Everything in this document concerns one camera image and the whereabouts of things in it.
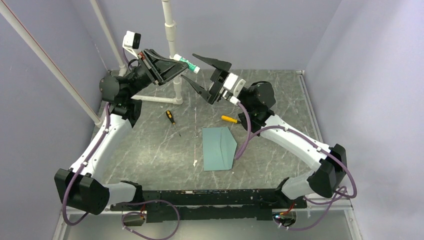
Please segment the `green white glue stick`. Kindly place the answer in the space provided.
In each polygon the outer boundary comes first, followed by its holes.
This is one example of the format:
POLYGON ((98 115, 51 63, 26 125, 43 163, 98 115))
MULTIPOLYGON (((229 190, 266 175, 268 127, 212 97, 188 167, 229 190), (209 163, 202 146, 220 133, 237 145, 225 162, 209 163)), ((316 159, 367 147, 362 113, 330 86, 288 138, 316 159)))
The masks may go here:
POLYGON ((188 69, 195 74, 197 74, 200 71, 199 66, 191 63, 189 60, 187 60, 186 58, 182 57, 181 55, 177 53, 172 57, 172 59, 175 61, 186 63, 188 65, 188 69))

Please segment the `light blue envelope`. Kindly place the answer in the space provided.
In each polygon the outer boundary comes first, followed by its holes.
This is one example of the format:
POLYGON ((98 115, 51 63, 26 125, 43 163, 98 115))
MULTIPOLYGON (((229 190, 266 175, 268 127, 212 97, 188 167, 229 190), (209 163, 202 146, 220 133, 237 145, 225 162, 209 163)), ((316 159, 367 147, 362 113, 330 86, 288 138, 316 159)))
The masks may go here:
POLYGON ((204 171, 232 169, 237 142, 228 127, 202 128, 204 171))

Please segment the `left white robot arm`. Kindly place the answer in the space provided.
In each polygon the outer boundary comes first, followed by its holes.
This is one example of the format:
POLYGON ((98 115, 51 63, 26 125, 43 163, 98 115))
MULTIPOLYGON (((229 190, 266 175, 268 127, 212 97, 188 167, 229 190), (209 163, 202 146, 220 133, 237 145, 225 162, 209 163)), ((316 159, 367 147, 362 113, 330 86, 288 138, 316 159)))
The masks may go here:
POLYGON ((100 179, 117 146, 141 115, 143 102, 133 96, 151 84, 168 83, 189 66, 152 49, 142 50, 134 61, 137 66, 127 75, 107 75, 100 80, 101 97, 106 103, 104 121, 81 157, 54 176, 63 211, 72 207, 98 215, 109 205, 124 203, 137 210, 144 203, 141 185, 131 181, 102 184, 100 179))

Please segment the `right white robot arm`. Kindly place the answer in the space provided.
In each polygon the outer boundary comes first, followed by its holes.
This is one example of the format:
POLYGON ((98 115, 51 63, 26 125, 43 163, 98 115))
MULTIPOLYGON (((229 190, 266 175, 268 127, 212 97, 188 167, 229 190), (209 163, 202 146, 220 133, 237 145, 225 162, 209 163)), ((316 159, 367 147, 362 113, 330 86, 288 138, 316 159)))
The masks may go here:
POLYGON ((310 171, 297 177, 284 179, 277 187, 275 200, 282 207, 289 207, 296 198, 317 194, 331 198, 340 194, 339 184, 346 175, 346 150, 336 144, 329 146, 315 140, 284 121, 272 110, 276 103, 275 92, 269 81, 253 82, 249 87, 245 80, 230 71, 232 64, 216 58, 193 54, 198 60, 215 69, 209 88, 204 88, 183 75, 191 87, 209 104, 226 100, 242 109, 238 115, 249 141, 263 137, 290 151, 308 165, 310 171))

